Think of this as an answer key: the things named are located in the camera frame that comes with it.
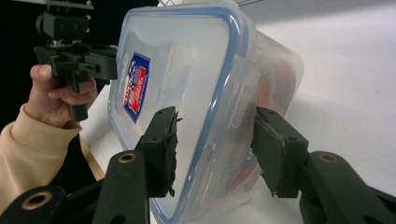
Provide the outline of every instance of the human hand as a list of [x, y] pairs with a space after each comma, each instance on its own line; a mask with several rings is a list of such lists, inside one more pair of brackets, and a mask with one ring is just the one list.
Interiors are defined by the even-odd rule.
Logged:
[[93, 77], [87, 77], [78, 83], [79, 94], [70, 86], [59, 88], [59, 83], [53, 78], [51, 67], [47, 64], [33, 66], [30, 76], [33, 85], [24, 108], [25, 113], [57, 128], [62, 128], [71, 119], [69, 105], [86, 105], [88, 109], [98, 95]]

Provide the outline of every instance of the plastic food container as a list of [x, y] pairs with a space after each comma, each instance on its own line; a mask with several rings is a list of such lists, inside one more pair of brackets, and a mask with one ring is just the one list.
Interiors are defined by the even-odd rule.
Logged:
[[248, 201], [260, 177], [251, 153], [255, 106], [285, 115], [300, 57], [266, 35], [235, 2], [141, 7], [124, 19], [108, 115], [134, 149], [154, 113], [175, 106], [175, 197], [150, 199], [159, 223], [199, 223]]

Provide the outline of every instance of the finger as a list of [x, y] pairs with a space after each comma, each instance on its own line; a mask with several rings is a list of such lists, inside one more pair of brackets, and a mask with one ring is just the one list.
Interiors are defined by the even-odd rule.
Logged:
[[37, 64], [30, 70], [30, 77], [33, 80], [33, 88], [37, 91], [48, 91], [53, 88], [52, 69], [48, 64]]
[[90, 91], [97, 91], [96, 81], [93, 77], [78, 83], [79, 93], [73, 91], [71, 86], [62, 87], [49, 92], [49, 97], [53, 99], [76, 97]]
[[89, 91], [77, 96], [64, 97], [62, 100], [70, 105], [91, 105], [97, 97], [97, 91]]

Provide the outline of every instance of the beige sweater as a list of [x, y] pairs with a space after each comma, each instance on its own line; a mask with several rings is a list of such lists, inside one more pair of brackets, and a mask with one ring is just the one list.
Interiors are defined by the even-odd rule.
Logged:
[[79, 131], [77, 122], [55, 128], [30, 118], [21, 107], [0, 135], [0, 214], [25, 191], [51, 182]]

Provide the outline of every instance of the container lid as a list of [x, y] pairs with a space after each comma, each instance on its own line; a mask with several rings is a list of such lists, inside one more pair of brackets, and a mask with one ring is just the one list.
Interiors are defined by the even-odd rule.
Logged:
[[218, 2], [134, 8], [125, 16], [108, 102], [122, 147], [134, 149], [159, 109], [173, 105], [183, 118], [175, 197], [151, 200], [162, 222], [183, 212], [224, 88], [233, 87], [235, 64], [253, 48], [256, 29], [240, 15], [235, 2]]

